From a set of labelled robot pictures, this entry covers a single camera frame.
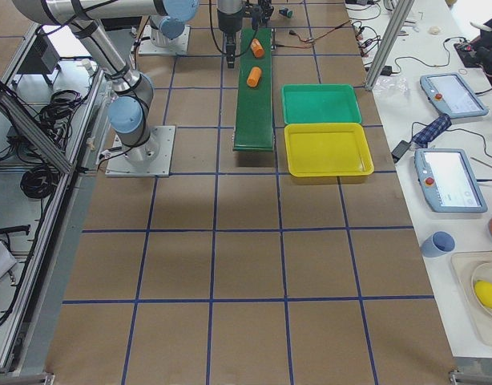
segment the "yellow ball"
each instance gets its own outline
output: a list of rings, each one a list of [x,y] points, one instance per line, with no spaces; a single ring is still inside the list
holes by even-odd
[[[480,303],[492,309],[492,283],[488,281],[477,281],[474,284],[474,292]]]

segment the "metal post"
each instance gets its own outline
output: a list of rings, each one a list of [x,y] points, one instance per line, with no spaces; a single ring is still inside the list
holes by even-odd
[[[396,42],[397,35],[403,27],[403,24],[408,17],[408,13],[412,8],[412,5],[413,0],[399,0],[396,9],[393,10],[389,25],[387,26],[385,33],[383,34],[380,48],[379,50],[377,50],[371,68],[367,73],[365,89],[370,91],[374,88],[377,77],[380,75],[381,70],[383,69],[383,66],[387,61],[387,57],[392,50],[393,44]]]
[[[50,373],[43,373],[40,375],[24,375],[19,377],[0,377],[0,385],[52,385],[53,383],[54,375]]]
[[[488,375],[468,375],[453,371],[450,373],[450,380],[453,385],[492,385],[492,376]]]

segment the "blue cup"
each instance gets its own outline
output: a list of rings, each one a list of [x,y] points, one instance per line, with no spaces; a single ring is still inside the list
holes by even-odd
[[[454,250],[454,239],[445,231],[437,231],[422,243],[421,251],[425,257],[440,257]]]

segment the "yellow tray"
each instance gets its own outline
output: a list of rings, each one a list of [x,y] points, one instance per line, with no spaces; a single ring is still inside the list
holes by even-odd
[[[285,147],[294,176],[364,176],[374,171],[364,128],[357,123],[289,124]]]

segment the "green tray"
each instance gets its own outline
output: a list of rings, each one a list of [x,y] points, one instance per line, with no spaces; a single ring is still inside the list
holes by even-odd
[[[349,84],[286,84],[281,89],[285,124],[361,123]]]

